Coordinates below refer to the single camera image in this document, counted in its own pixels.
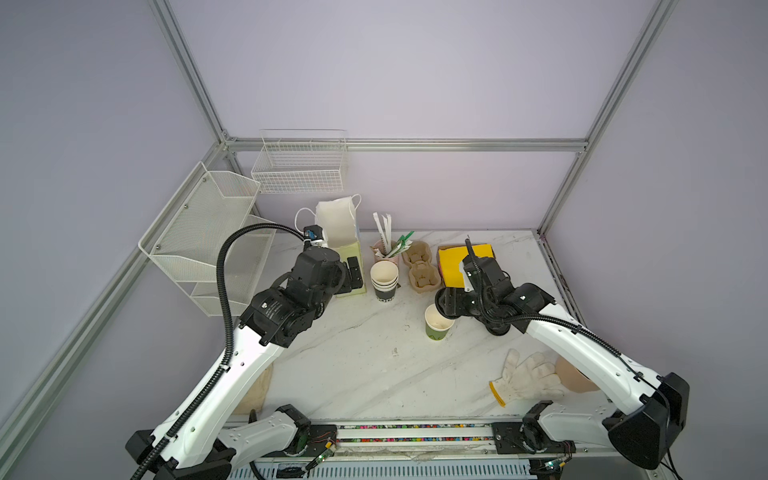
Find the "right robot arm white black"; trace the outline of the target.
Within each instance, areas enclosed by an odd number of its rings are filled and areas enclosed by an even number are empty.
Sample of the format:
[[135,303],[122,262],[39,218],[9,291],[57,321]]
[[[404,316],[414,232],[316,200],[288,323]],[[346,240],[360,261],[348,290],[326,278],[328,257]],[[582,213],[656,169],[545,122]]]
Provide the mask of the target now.
[[496,259],[470,250],[461,265],[459,306],[490,330],[515,328],[543,343],[594,383],[609,404],[601,413],[568,413],[541,400],[523,417],[524,446],[541,452],[558,443],[607,445],[632,464],[653,470],[685,428],[689,384],[678,374],[644,367],[576,321],[532,283],[513,286]]

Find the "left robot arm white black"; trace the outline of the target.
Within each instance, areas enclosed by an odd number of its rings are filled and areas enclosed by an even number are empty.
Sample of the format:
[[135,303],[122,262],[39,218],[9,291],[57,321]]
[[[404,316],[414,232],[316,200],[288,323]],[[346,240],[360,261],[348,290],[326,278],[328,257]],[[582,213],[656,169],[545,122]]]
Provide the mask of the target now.
[[238,320],[226,320],[220,358],[177,410],[129,438],[134,478],[226,479],[266,454],[302,452],[311,423],[292,405],[243,427],[228,429],[225,423],[257,378],[323,315],[331,299],[362,284],[358,262],[332,249],[306,247]]

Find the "green paper cup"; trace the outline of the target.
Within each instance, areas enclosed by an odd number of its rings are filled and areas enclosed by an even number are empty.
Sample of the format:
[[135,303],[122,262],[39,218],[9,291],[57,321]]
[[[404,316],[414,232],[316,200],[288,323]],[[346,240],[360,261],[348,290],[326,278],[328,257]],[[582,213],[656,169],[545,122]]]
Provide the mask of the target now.
[[453,319],[443,316],[435,304],[427,307],[424,318],[426,335],[434,341],[443,340],[455,324]]

